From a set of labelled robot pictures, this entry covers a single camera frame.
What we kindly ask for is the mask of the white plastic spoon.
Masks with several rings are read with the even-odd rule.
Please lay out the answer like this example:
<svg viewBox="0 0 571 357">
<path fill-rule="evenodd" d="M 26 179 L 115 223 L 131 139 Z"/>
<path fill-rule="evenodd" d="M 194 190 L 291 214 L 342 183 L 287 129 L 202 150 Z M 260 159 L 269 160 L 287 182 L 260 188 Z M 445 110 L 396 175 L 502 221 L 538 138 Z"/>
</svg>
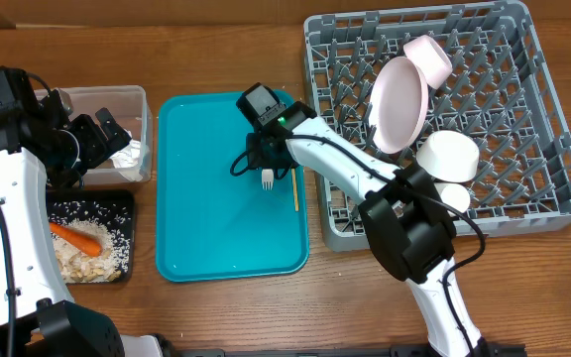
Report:
<svg viewBox="0 0 571 357">
<path fill-rule="evenodd" d="M 272 169 L 262 169 L 261 184 L 263 190 L 272 190 L 275 181 L 275 173 Z"/>
</svg>

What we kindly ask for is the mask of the white tissue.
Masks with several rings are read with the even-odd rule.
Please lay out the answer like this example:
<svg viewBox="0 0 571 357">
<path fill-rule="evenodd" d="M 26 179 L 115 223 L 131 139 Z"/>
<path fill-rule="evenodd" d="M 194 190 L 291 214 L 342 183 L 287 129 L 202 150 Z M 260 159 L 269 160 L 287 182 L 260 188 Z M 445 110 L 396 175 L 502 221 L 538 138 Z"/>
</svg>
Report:
<svg viewBox="0 0 571 357">
<path fill-rule="evenodd" d="M 144 159 L 141 155 L 150 152 L 147 145 L 131 139 L 129 144 L 110 157 L 112 165 L 119 170 L 119 174 L 127 181 L 143 181 L 146 175 L 142 172 Z"/>
</svg>

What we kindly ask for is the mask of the wooden chopstick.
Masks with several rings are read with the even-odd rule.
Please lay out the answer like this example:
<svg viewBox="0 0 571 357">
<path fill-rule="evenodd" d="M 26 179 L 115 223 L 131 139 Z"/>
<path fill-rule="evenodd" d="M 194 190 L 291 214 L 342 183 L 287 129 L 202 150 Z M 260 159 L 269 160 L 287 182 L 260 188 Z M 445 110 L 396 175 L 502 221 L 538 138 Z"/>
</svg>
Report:
<svg viewBox="0 0 571 357">
<path fill-rule="evenodd" d="M 299 199 L 298 199 L 298 191 L 297 191 L 296 169 L 290 169 L 290 176 L 291 176 L 291 183 L 292 183 L 292 195 L 293 195 L 294 211 L 299 212 Z"/>
</svg>

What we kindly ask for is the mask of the orange carrot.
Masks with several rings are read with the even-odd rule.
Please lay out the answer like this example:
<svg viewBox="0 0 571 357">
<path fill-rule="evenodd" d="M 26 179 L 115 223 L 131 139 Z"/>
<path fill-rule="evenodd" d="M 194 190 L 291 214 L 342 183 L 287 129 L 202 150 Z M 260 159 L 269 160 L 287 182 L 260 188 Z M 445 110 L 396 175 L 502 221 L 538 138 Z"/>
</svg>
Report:
<svg viewBox="0 0 571 357">
<path fill-rule="evenodd" d="M 55 235 L 76 247 L 87 256 L 98 257 L 101 255 L 102 246 L 90 236 L 50 222 L 50 229 Z"/>
</svg>

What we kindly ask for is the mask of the rice food scraps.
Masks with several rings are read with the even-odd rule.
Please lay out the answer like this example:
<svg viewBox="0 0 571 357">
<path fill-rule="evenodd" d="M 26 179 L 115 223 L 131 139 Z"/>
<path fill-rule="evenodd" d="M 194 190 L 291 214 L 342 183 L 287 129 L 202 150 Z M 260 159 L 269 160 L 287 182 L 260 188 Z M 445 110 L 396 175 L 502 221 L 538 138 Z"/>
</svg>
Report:
<svg viewBox="0 0 571 357">
<path fill-rule="evenodd" d="M 54 200 L 47 210 L 58 269 L 66 283 L 127 279 L 134 241 L 132 199 Z"/>
</svg>

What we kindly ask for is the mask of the large white plate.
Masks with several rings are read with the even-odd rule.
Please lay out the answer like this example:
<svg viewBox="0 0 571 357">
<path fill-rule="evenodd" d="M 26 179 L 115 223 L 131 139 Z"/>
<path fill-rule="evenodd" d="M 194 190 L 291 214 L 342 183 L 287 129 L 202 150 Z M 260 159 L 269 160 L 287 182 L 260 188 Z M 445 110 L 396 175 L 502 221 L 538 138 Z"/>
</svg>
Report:
<svg viewBox="0 0 571 357">
<path fill-rule="evenodd" d="M 391 59 L 376 78 L 370 103 L 369 123 L 376 127 L 374 144 L 386 154 L 403 150 L 416 139 L 426 117 L 424 74 L 406 57 Z"/>
</svg>

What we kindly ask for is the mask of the white saucer plate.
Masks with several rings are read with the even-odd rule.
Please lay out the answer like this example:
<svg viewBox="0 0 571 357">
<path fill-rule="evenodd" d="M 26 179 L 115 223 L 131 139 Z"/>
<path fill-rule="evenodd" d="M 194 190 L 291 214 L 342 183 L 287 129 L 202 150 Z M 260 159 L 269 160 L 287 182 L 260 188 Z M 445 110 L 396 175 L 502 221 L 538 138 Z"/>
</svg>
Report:
<svg viewBox="0 0 571 357">
<path fill-rule="evenodd" d="M 448 130 L 431 134 L 415 156 L 417 163 L 432 177 L 448 182 L 472 180 L 479 157 L 479 148 L 471 138 Z"/>
</svg>

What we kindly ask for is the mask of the small white food bowl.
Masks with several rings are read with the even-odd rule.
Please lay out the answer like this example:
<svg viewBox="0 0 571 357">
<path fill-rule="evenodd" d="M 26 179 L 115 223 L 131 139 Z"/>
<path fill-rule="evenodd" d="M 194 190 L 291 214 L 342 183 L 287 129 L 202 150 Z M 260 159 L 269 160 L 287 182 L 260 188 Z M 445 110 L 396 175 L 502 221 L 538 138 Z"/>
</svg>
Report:
<svg viewBox="0 0 571 357">
<path fill-rule="evenodd" d="M 451 60 L 438 43 L 427 35 L 403 45 L 405 56 L 419 68 L 427 84 L 438 89 L 453 71 Z"/>
</svg>

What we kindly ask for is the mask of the small white cup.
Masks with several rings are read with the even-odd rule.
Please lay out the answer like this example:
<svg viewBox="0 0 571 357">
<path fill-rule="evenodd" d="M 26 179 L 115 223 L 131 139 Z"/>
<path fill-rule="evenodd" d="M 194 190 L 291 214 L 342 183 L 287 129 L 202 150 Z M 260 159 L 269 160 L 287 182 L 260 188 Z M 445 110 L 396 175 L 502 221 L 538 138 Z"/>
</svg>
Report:
<svg viewBox="0 0 571 357">
<path fill-rule="evenodd" d="M 437 182 L 435 188 L 443 203 L 455 208 L 462 213 L 466 212 L 471 205 L 471 196 L 465 186 L 459 183 Z"/>
</svg>

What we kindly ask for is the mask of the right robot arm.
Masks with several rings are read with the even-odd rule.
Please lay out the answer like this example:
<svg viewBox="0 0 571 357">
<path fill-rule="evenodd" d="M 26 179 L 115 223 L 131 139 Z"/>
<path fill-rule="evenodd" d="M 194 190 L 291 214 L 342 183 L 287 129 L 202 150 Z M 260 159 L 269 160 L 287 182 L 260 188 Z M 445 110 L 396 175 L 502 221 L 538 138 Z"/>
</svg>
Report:
<svg viewBox="0 0 571 357">
<path fill-rule="evenodd" d="M 380 161 L 332 130 L 300 101 L 285 105 L 260 82 L 237 108 L 251 124 L 242 159 L 250 170 L 308 167 L 354 201 L 370 250 L 394 278 L 409 285 L 427 326 L 427 353 L 487 356 L 455 279 L 468 265 L 454 259 L 453 222 L 460 210 L 442 200 L 433 178 L 417 164 L 400 169 Z"/>
</svg>

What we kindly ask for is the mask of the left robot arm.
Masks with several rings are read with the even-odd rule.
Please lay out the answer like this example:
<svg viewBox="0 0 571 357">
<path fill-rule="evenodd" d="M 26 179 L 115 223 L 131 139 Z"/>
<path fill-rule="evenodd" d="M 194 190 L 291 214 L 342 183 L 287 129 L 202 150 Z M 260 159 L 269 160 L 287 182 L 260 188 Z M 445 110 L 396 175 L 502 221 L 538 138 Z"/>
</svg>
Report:
<svg viewBox="0 0 571 357">
<path fill-rule="evenodd" d="M 73 301 L 46 206 L 48 188 L 81 182 L 131 137 L 105 108 L 70 120 L 66 95 L 38 99 L 34 78 L 0 66 L 0 356 L 135 356 L 156 340 Z"/>
</svg>

